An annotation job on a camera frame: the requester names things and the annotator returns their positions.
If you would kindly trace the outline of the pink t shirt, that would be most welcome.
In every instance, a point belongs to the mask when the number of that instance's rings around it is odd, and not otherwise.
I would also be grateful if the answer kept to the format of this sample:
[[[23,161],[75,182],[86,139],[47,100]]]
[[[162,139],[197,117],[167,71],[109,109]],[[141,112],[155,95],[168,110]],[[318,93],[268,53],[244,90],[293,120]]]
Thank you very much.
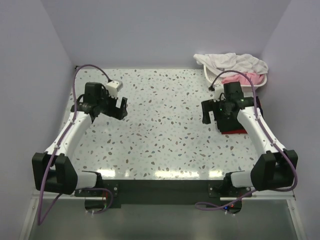
[[[227,76],[224,77],[221,81],[222,84],[228,84],[228,83],[233,83],[233,82],[239,82],[242,86],[250,86],[250,82],[248,79],[251,80],[253,85],[255,87],[258,87],[261,85],[264,80],[265,80],[265,75],[264,74],[256,74],[256,73],[244,73],[243,75],[241,74],[235,74],[232,76]]]

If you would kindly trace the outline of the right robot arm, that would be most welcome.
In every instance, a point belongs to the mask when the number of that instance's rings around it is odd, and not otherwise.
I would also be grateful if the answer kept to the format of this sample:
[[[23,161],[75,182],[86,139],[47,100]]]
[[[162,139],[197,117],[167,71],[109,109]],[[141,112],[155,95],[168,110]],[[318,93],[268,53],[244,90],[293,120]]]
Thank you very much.
[[[257,96],[245,96],[239,82],[227,83],[218,98],[201,102],[202,122],[210,124],[213,113],[217,129],[230,133],[244,129],[251,139],[258,160],[251,170],[229,172],[223,180],[223,192],[235,196],[241,188],[286,192],[298,183],[298,155],[278,141],[258,108]]]

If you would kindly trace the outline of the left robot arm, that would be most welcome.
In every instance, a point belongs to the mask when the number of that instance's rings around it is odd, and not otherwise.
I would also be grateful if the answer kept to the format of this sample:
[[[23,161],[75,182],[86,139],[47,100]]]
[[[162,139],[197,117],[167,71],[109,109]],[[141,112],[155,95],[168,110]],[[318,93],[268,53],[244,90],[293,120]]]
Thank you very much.
[[[74,152],[87,129],[100,115],[117,120],[127,116],[127,98],[117,106],[118,93],[123,88],[121,81],[112,80],[103,85],[87,82],[84,94],[71,107],[69,118],[53,143],[43,152],[32,157],[35,187],[41,193],[50,192],[70,195],[86,189],[92,196],[99,196],[104,184],[101,174],[94,171],[76,171],[72,164]]]

